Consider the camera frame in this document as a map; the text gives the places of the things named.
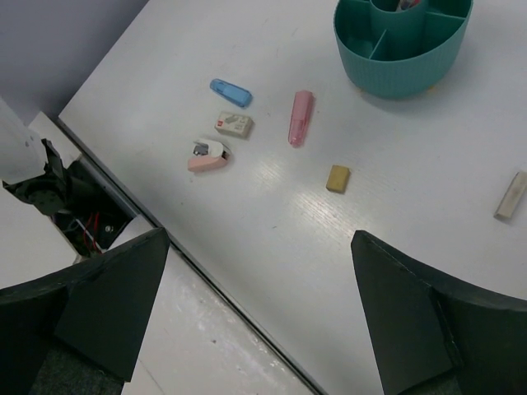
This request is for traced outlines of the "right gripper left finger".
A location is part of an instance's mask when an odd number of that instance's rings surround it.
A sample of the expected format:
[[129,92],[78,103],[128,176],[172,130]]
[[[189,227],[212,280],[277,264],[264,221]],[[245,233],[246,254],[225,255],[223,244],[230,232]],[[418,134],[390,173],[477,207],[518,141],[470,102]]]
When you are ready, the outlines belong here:
[[1,291],[3,394],[120,394],[131,381],[170,247],[155,228]]

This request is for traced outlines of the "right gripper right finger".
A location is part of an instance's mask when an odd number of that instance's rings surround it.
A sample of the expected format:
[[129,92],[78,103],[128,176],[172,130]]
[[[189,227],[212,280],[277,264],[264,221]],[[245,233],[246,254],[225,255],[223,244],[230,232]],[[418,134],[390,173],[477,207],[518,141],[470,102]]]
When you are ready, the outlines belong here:
[[526,302],[358,230],[352,260],[386,394],[524,394]]

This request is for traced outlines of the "yellow eraser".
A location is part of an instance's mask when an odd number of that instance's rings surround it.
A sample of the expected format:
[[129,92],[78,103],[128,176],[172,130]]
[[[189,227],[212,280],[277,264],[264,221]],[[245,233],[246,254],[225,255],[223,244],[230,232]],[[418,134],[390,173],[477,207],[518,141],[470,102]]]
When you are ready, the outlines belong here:
[[351,170],[341,165],[333,165],[326,182],[326,189],[333,193],[345,193]]

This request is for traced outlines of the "pink translucent case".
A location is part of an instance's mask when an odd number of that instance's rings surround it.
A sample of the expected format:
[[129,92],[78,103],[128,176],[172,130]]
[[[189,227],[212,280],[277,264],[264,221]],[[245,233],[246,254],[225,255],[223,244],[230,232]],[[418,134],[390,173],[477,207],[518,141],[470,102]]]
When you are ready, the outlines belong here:
[[311,91],[295,93],[288,131],[288,142],[293,147],[300,147],[304,143],[314,102],[315,97]]

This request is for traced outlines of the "blue translucent stapler case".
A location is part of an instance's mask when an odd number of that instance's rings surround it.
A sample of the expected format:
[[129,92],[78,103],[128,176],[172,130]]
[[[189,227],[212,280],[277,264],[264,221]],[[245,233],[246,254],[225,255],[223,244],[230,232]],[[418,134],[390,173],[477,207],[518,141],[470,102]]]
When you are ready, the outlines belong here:
[[253,96],[245,88],[231,84],[221,79],[213,79],[209,84],[210,89],[230,103],[244,109],[252,102]]

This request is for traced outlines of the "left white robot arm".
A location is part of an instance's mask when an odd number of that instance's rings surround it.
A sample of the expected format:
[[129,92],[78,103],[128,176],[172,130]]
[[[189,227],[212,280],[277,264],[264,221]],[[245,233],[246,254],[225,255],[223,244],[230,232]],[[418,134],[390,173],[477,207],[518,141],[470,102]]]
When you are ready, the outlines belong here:
[[51,142],[29,129],[1,101],[1,184],[43,215],[68,207],[70,181]]

